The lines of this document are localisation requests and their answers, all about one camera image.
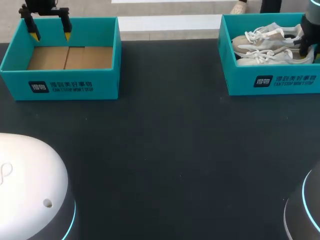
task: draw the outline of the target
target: pair of sneakers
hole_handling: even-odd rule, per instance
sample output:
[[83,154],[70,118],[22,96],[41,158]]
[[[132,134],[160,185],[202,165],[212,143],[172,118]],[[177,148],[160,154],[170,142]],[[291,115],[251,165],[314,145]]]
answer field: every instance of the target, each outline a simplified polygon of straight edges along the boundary
[[298,41],[304,32],[301,25],[281,27],[275,22],[259,27],[253,32],[245,32],[232,40],[234,53],[241,57],[240,66],[249,65],[290,65],[311,64],[314,48],[310,47],[305,58],[299,54]]

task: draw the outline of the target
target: teal box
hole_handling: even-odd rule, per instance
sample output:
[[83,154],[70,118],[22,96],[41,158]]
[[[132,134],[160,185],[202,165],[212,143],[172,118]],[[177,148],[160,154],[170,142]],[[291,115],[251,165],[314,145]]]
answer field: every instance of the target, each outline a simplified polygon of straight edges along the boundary
[[[30,36],[21,20],[0,66],[0,74],[16,101],[118,98],[121,38],[116,17],[70,18],[69,41],[60,18],[36,18],[34,21],[40,41]],[[35,47],[113,47],[112,67],[27,70]]]
[[303,13],[223,15],[218,49],[230,95],[272,95],[320,93],[320,65],[238,66],[231,40],[245,32],[276,22],[281,27],[301,23]]

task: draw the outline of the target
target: cardboard box bottom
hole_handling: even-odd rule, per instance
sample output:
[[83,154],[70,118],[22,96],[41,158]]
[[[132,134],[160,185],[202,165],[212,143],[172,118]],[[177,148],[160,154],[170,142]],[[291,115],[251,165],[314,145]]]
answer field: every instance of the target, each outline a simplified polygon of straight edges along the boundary
[[110,69],[112,57],[112,47],[35,47],[27,69]]

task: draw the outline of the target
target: logo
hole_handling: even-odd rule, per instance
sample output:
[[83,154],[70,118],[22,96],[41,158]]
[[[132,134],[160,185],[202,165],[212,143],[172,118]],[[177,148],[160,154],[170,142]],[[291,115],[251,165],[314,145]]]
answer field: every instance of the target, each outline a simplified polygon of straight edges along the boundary
[[0,167],[0,186],[4,183],[4,178],[8,177],[12,171],[13,171],[13,167],[11,165],[11,163],[4,163],[1,165]]
[[44,94],[49,92],[45,81],[30,81],[29,86],[35,94]]
[[263,88],[269,87],[271,84],[271,80],[274,76],[267,75],[267,76],[257,76],[254,82],[254,88]]

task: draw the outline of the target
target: blue led light ring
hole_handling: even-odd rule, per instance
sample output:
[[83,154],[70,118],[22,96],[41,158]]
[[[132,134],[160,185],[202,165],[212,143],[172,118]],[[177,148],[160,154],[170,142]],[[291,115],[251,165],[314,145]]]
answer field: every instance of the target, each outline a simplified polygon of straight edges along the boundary
[[319,2],[316,2],[315,0],[310,0],[313,4],[317,5],[320,7],[320,3]]
[[304,205],[304,209],[306,211],[306,214],[308,215],[310,221],[312,222],[313,226],[318,230],[318,232],[320,233],[320,227],[316,224],[315,220],[313,219],[313,217],[311,216],[309,209],[307,207],[307,203],[306,203],[306,198],[305,198],[305,185],[306,185],[306,181],[307,178],[309,176],[309,174],[311,173],[311,171],[307,174],[307,176],[305,177],[303,184],[302,184],[302,201],[303,201],[303,205]]
[[66,232],[66,234],[62,238],[62,240],[65,240],[67,238],[68,234],[70,233],[70,230],[72,228],[72,225],[74,224],[75,218],[76,218],[76,201],[74,201],[74,214],[73,214],[72,222],[70,224],[70,227],[69,227],[68,231]]

